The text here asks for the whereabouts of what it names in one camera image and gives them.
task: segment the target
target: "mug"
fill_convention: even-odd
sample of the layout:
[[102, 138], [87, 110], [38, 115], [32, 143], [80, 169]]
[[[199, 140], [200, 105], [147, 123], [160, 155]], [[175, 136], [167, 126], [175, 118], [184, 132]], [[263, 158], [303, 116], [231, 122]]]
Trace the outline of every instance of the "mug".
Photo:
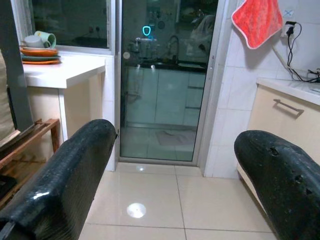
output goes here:
[[39, 36], [35, 36], [35, 35], [27, 36], [24, 39], [24, 42], [30, 48], [39, 48], [39, 49], [45, 48], [45, 45], [42, 42], [41, 37], [39, 37]]
[[39, 36], [42, 39], [42, 42], [46, 48], [54, 49], [57, 44], [56, 36], [53, 33], [48, 33], [45, 31], [36, 31], [35, 36]]

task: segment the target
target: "cabinet door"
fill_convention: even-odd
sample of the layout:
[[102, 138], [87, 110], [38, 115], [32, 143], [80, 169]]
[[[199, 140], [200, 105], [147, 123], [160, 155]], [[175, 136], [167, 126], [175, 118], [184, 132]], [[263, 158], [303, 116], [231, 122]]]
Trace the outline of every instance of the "cabinet door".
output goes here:
[[155, 122], [182, 125], [186, 107], [189, 73], [159, 70]]
[[132, 123], [155, 122], [158, 71], [147, 68], [128, 69], [126, 120]]
[[[278, 104], [280, 100], [302, 114]], [[320, 164], [320, 106], [299, 98], [259, 86], [249, 129], [264, 130], [301, 147], [314, 161]]]

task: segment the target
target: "beige floor tile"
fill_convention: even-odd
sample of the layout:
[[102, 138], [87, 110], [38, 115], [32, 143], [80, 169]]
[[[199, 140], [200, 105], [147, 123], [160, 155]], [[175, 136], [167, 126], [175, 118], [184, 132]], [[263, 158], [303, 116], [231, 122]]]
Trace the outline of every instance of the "beige floor tile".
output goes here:
[[186, 229], [188, 240], [277, 240], [273, 233]]
[[186, 240], [183, 229], [85, 224], [79, 240]]
[[[128, 206], [134, 203], [145, 207], [145, 215], [141, 218], [134, 218], [128, 214]], [[183, 228], [176, 176], [106, 172], [101, 179], [86, 222]]]
[[202, 177], [200, 168], [194, 166], [175, 166], [175, 173], [177, 175]]
[[116, 167], [116, 172], [174, 175], [175, 167], [170, 165], [119, 162]]
[[239, 180], [177, 177], [186, 228], [272, 232]]

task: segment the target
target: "kitchen cabinet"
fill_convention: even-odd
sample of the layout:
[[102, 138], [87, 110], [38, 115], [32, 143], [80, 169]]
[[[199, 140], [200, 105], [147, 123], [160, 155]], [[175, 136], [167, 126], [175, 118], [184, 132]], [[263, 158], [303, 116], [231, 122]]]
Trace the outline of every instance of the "kitchen cabinet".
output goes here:
[[126, 119], [132, 123], [155, 122], [158, 70], [128, 68]]
[[198, 125], [204, 73], [128, 67], [126, 74], [128, 122]]
[[[274, 100], [301, 110], [301, 113]], [[320, 164], [319, 123], [319, 105], [260, 85], [248, 129], [264, 130], [284, 138], [301, 147]]]
[[183, 124], [188, 84], [188, 72], [172, 70], [159, 72], [155, 123]]

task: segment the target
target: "red towel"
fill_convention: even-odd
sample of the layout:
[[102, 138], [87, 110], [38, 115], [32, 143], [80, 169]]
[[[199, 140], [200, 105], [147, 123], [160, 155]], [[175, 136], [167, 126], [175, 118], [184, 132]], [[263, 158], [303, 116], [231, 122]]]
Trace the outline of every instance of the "red towel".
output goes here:
[[232, 15], [250, 49], [257, 49], [283, 26], [278, 0], [246, 0]]

